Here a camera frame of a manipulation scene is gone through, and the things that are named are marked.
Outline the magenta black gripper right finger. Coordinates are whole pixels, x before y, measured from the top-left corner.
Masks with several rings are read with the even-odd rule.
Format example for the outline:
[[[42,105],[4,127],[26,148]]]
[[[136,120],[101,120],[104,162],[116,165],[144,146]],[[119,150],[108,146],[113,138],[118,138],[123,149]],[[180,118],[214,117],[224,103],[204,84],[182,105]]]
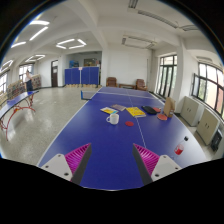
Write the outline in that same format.
[[[168,155],[159,156],[143,146],[133,144],[132,153],[144,185],[181,170]]]

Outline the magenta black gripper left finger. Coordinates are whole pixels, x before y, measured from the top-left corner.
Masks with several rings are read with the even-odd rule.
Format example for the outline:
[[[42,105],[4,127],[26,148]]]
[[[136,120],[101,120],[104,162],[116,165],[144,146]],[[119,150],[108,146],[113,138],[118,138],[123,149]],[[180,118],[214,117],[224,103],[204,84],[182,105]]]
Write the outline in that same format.
[[[73,151],[56,154],[48,160],[41,168],[65,180],[77,185],[81,183],[88,160],[92,153],[91,144],[85,144]]]

